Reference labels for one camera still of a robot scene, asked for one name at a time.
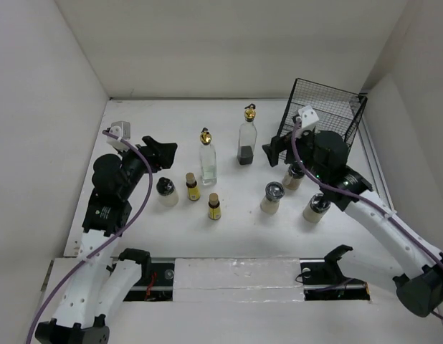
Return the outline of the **glass bottle with dark liquid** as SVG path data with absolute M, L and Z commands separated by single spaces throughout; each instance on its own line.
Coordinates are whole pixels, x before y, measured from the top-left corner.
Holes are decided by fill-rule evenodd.
M 254 158 L 257 129 L 254 125 L 256 105 L 251 103 L 244 108 L 244 123 L 239 127 L 237 160 L 241 166 L 250 165 Z

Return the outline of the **brown spice jar black cap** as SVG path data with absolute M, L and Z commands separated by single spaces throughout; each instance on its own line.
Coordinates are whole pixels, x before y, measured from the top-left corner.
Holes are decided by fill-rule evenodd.
M 292 163 L 288 166 L 285 172 L 284 178 L 282 180 L 282 185 L 291 191 L 296 191 L 299 189 L 305 177 L 305 172 L 297 163 Z

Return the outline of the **white spice jar black cap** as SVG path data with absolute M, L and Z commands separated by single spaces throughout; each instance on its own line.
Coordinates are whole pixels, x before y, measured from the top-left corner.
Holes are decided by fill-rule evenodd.
M 159 202 L 167 207 L 173 207 L 178 203 L 179 197 L 173 181 L 166 177 L 160 177 L 156 190 Z

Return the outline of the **clear glass oil bottle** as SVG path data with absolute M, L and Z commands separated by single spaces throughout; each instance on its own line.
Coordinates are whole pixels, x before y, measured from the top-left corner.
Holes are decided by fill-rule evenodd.
M 211 142 L 211 133 L 207 128 L 202 129 L 199 139 L 201 142 L 199 149 L 201 180 L 205 186 L 214 185 L 217 182 L 216 150 Z

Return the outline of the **small yellow bottle cork cap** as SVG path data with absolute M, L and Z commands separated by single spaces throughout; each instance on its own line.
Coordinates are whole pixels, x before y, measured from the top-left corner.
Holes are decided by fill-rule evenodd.
M 216 193 L 209 195 L 208 201 L 209 211 L 208 216 L 211 220 L 219 220 L 221 218 L 221 208 L 219 197 Z
M 198 201 L 201 195 L 195 175 L 192 172 L 186 174 L 186 187 L 189 200 Z

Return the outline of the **spice jar silver lid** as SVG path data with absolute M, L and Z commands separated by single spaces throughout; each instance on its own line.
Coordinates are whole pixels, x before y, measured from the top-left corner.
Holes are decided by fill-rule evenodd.
M 260 208 L 266 214 L 275 214 L 279 209 L 280 200 L 285 195 L 281 183 L 273 181 L 265 186 L 265 196 L 260 203 Z

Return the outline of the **spice jar black lid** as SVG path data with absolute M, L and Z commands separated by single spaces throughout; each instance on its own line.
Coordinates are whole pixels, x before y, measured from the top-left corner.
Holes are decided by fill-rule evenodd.
M 323 193 L 315 194 L 303 210 L 303 217 L 310 223 L 318 223 L 330 208 L 331 202 Z

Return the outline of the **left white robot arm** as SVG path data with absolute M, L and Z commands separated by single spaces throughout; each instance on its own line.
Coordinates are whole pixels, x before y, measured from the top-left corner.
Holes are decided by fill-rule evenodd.
M 93 164 L 92 184 L 77 264 L 61 279 L 34 316 L 26 342 L 107 343 L 108 323 L 134 284 L 153 281 L 151 256 L 140 249 L 125 249 L 112 259 L 123 232 L 140 216 L 151 196 L 136 213 L 128 201 L 143 175 L 169 169 L 178 149 L 176 143 L 159 143 L 150 136 L 142 145 L 108 133 L 114 154 Z

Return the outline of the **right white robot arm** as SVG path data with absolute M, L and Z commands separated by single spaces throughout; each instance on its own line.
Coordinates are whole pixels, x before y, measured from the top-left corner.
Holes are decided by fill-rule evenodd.
M 400 270 L 389 272 L 381 285 L 392 288 L 401 304 L 419 317 L 434 314 L 443 302 L 443 251 L 420 239 L 386 206 L 372 185 L 347 164 L 349 148 L 333 131 L 301 134 L 289 132 L 264 144 L 271 166 L 281 152 L 285 162 L 299 168 L 315 182 L 326 201 L 356 220 L 398 262 Z

